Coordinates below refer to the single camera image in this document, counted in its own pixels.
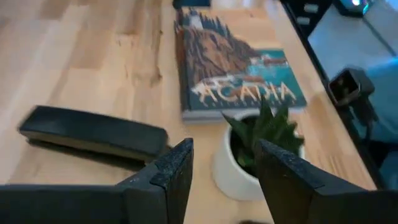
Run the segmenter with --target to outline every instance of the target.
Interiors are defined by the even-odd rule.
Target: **black stapler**
[[[30,142],[152,162],[168,150],[166,130],[84,111],[36,106],[19,126]]]

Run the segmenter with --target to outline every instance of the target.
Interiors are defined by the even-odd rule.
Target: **wood grain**
[[[30,146],[16,131],[36,104],[73,108],[161,126],[171,145],[194,138],[186,223],[272,222],[265,201],[231,200],[211,178],[226,123],[182,123],[171,2],[0,0],[0,183],[115,184],[134,173]],[[214,0],[213,7],[246,7],[212,13],[253,47],[285,50],[308,101],[292,115],[305,136],[307,160],[374,189],[280,3]]]

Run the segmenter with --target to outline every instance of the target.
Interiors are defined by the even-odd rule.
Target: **electronic device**
[[[0,223],[183,224],[193,140],[114,185],[2,185]]]
[[[333,5],[342,16],[363,17],[372,2],[371,0],[333,0]]]
[[[374,85],[365,71],[359,67],[345,68],[330,81],[328,91],[337,107],[345,107],[349,114],[349,108],[353,109],[361,125],[368,128],[365,139],[369,141],[373,121],[377,121],[378,117],[369,101],[369,95],[374,92]]]
[[[19,132],[30,140],[144,162],[165,153],[169,140],[162,128],[49,106],[36,106],[19,126]]]

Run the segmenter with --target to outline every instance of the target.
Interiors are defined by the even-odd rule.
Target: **book cover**
[[[175,23],[184,111],[278,108],[307,102],[282,49],[254,49],[219,17],[179,10]]]

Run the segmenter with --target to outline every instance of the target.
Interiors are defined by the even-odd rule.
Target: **ceramic pot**
[[[242,120],[250,116],[258,116],[259,110],[245,110],[234,116]],[[259,179],[244,171],[231,151],[231,126],[228,125],[221,142],[221,148],[213,158],[213,178],[217,187],[228,197],[235,200],[264,200]],[[299,156],[304,159],[304,147],[299,150]]]

